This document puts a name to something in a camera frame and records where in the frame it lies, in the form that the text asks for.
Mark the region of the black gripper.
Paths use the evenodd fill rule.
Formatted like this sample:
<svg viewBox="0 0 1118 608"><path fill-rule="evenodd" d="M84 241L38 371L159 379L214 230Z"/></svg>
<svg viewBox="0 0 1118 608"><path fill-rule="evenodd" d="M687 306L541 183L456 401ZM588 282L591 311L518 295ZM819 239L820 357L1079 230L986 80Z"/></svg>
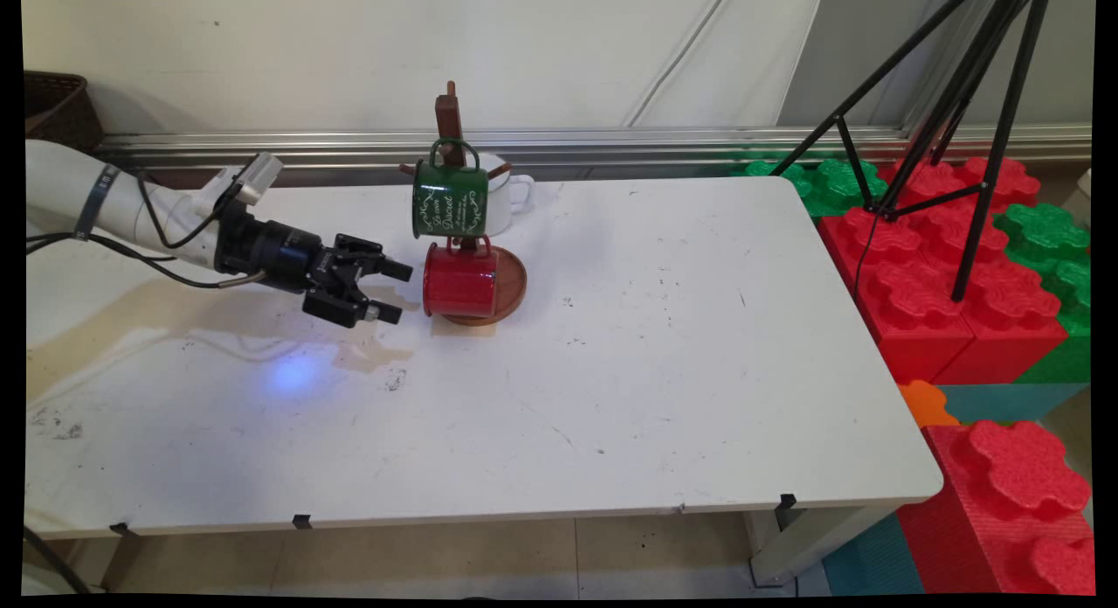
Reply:
<svg viewBox="0 0 1118 608"><path fill-rule="evenodd" d="M380 243L338 234L335 247L326 246L316 234L275 219L260 221L246 206L228 207L218 222L214 265L220 273L254 276L262 270L264 286L293 294L307 291L303 312L338 326L356 327L359 321L396 325L402 319L402 308L386 302L364 296L345 297L351 286L339 279L356 283L366 276L381 274L394 281L411 281L411 266L389 258ZM329 254L335 254L339 278L320 267Z"/></svg>

